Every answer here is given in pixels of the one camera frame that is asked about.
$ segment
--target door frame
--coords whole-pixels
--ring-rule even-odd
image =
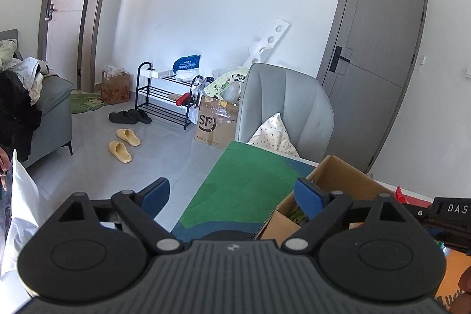
[[[414,54],[413,54],[413,57],[412,57],[409,72],[407,74],[406,82],[404,84],[404,88],[403,88],[402,93],[399,97],[399,101],[397,102],[396,108],[394,109],[394,112],[392,114],[391,121],[389,122],[388,127],[386,128],[386,131],[383,135],[383,138],[381,139],[380,144],[379,144],[378,148],[376,149],[376,151],[373,155],[373,158],[371,159],[371,161],[370,161],[370,163],[369,163],[369,165],[366,169],[366,172],[370,171],[370,169],[373,166],[374,162],[376,161],[376,159],[377,159],[377,157],[378,157],[378,155],[379,155],[386,139],[388,138],[388,135],[389,135],[389,133],[392,129],[394,121],[396,120],[397,114],[399,112],[399,108],[401,107],[402,101],[404,100],[404,96],[406,95],[407,88],[409,87],[410,79],[412,77],[412,73],[413,73],[414,68],[415,68],[415,62],[417,61],[417,54],[419,52],[420,43],[422,41],[423,27],[425,25],[425,19],[426,19],[426,16],[427,16],[427,4],[428,4],[428,0],[424,0],[423,12],[422,12],[422,22],[421,22],[421,25],[420,25],[420,30],[419,30],[419,35],[418,35],[418,38],[417,38],[417,43],[415,45]],[[321,85],[324,83],[324,80],[326,78],[327,71],[329,69],[329,65],[330,65],[332,56],[334,54],[335,43],[337,42],[337,37],[338,37],[339,31],[340,31],[340,25],[342,23],[343,13],[345,12],[346,5],[347,5],[347,0],[339,0],[338,3],[337,3],[337,9],[335,11],[334,20],[332,22],[332,27],[331,27],[331,30],[330,30],[329,38],[327,40],[326,49],[324,51],[324,55],[322,57],[321,65],[319,67],[319,71],[318,71],[317,76],[316,76],[316,79],[321,83]]]
[[[89,18],[86,17],[87,14],[87,7],[91,5],[92,7],[96,7],[96,12],[90,16],[89,18],[93,17],[92,21],[89,21]],[[103,5],[103,0],[84,0],[84,8],[82,14],[82,23],[81,23],[81,30],[79,32],[79,49],[77,53],[77,89],[81,89],[82,91],[86,92],[94,92],[95,91],[95,56],[96,56],[96,48],[97,48],[97,36],[98,36],[98,26],[100,21],[100,14]],[[39,14],[39,31],[38,31],[38,59],[39,60],[46,60],[46,46],[47,46],[47,21],[45,20],[46,11],[48,8],[48,0],[42,0],[41,2],[41,12]],[[86,50],[89,52],[89,55],[82,56],[83,50],[83,34],[84,34],[84,26],[85,24],[91,24],[93,26],[93,30],[87,30],[89,35],[91,35],[91,50]],[[87,71],[86,81],[83,82],[83,77],[79,76],[79,71],[82,71],[82,68],[86,66],[89,68]]]

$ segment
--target blue gripper pad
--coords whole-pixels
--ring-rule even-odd
[[[165,177],[154,181],[134,195],[134,202],[150,217],[155,218],[170,198],[170,182]]]
[[[294,183],[294,199],[310,220],[330,201],[328,193],[304,178],[298,178]]]

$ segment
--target black jacket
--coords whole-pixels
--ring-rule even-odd
[[[16,149],[19,161],[26,161],[31,153],[32,134],[41,116],[16,73],[0,72],[0,144]]]

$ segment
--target sofa leg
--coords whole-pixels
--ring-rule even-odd
[[[72,141],[69,141],[67,144],[64,144],[61,148],[68,147],[70,151],[70,155],[72,156],[74,152],[72,151]]]

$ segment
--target open doorway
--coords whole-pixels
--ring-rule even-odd
[[[94,91],[95,47],[102,0],[43,0],[38,55],[51,70]]]

